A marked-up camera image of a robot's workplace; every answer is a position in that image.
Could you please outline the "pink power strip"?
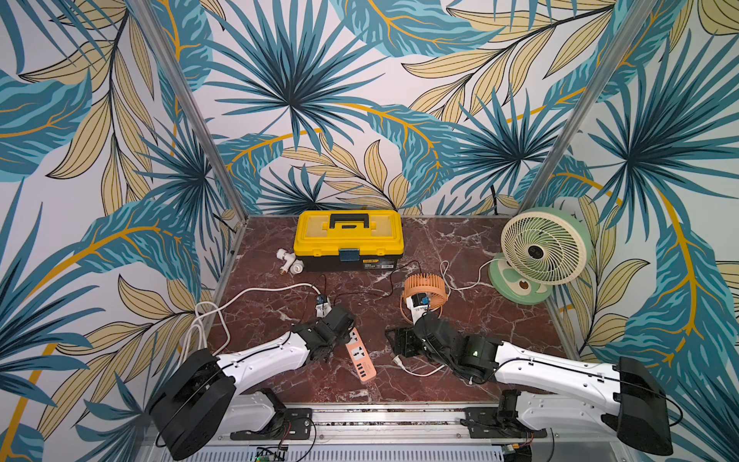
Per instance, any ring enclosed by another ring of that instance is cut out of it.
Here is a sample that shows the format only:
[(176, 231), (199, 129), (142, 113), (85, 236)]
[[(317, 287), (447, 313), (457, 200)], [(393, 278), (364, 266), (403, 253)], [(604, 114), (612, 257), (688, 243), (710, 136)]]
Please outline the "pink power strip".
[(368, 382), (374, 379), (376, 377), (375, 365), (356, 327), (349, 332), (346, 349), (360, 380)]

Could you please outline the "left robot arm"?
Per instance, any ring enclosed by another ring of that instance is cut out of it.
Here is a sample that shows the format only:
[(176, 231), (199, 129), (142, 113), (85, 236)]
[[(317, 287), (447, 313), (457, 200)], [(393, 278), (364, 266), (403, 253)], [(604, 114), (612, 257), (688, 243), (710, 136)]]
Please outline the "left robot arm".
[(249, 350), (215, 356), (202, 348), (192, 353), (147, 406), (157, 441), (173, 460), (182, 461), (216, 436), (262, 432), (276, 425), (285, 406), (271, 390), (249, 394), (244, 411), (234, 408), (232, 400), (275, 375), (331, 356), (337, 346), (348, 343), (354, 327), (354, 315), (336, 307)]

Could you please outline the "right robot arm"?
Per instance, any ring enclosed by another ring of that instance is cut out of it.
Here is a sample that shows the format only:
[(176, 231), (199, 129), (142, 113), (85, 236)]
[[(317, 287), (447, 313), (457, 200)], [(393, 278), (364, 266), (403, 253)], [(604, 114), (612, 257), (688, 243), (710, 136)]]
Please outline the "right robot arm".
[(634, 359), (591, 364), (549, 356), (464, 334), (434, 312), (385, 335), (397, 356), (423, 356), (473, 385), (507, 385), (494, 409), (467, 412), (463, 424), (473, 437), (535, 437), (567, 427), (614, 436), (645, 454), (674, 452), (667, 394)]

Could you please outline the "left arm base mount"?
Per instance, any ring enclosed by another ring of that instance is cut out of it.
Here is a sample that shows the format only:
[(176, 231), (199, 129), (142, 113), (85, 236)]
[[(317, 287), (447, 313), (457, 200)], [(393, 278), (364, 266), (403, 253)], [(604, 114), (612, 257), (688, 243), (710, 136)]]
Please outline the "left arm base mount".
[(307, 441), (315, 435), (314, 410), (286, 406), (271, 389), (236, 399), (223, 421), (233, 441)]

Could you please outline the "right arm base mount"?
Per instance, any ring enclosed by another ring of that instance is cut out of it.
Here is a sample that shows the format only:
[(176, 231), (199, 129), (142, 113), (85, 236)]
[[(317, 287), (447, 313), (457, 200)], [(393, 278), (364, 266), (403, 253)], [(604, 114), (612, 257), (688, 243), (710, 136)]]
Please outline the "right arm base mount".
[(516, 406), (521, 394), (519, 390), (505, 390), (495, 406), (467, 407), (460, 424), (467, 427), (471, 439), (509, 438), (530, 441), (547, 437), (546, 429), (529, 429), (519, 421)]

